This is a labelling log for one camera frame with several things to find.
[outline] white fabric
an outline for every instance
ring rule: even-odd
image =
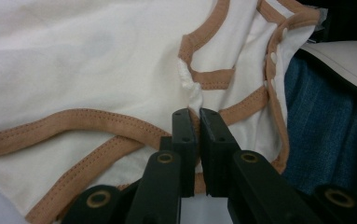
[[[236,66],[228,90],[201,91],[187,79],[177,54],[182,35],[205,22],[213,1],[0,1],[0,131],[88,107],[170,132],[171,113],[178,109],[219,110],[238,103],[263,85],[266,47],[277,27],[256,11],[256,2],[231,1],[221,30],[195,53],[192,65],[198,71]],[[292,15],[276,0],[268,2]],[[277,52],[276,90],[285,118],[283,75],[312,29],[289,32],[295,43],[281,44]],[[281,149],[268,108],[230,130],[241,148],[269,161]],[[0,157],[0,192],[25,216],[66,170],[111,136],[69,132]],[[135,181],[154,151],[146,147],[130,154],[93,185]]]
[[[357,41],[306,44],[302,49],[357,87]]]

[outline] blue denim fabric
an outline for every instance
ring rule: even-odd
[[[321,184],[357,193],[357,95],[297,57],[285,89],[291,151],[283,176],[307,194]]]

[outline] denim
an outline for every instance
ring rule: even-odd
[[[335,184],[357,194],[357,94],[295,56],[285,76],[290,156],[283,176],[301,191]]]

